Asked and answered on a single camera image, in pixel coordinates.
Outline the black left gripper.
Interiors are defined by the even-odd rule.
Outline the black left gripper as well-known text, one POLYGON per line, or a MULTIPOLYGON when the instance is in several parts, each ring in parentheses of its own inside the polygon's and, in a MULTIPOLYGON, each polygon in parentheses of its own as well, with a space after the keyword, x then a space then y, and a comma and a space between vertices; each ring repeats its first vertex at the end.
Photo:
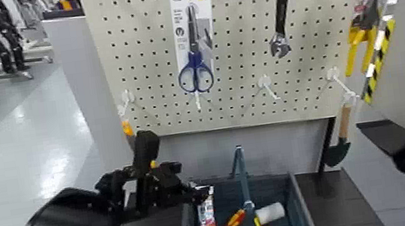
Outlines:
POLYGON ((122 223, 147 217, 152 207, 166 209, 183 203, 201 205, 214 194, 212 185, 185 185, 177 176, 181 164, 163 163, 146 173, 134 166, 105 173, 94 185, 102 197, 109 200, 122 223), (124 184, 136 181, 133 206, 125 204, 124 184))

